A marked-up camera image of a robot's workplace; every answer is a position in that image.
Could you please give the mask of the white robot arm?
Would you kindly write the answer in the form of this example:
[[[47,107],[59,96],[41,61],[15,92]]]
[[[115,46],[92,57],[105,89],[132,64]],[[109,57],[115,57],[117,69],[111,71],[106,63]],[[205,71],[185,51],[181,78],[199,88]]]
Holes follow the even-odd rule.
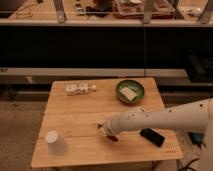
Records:
[[[213,171],[213,98],[149,112],[137,106],[98,124],[105,137],[144,128],[185,130],[204,134],[198,171]]]

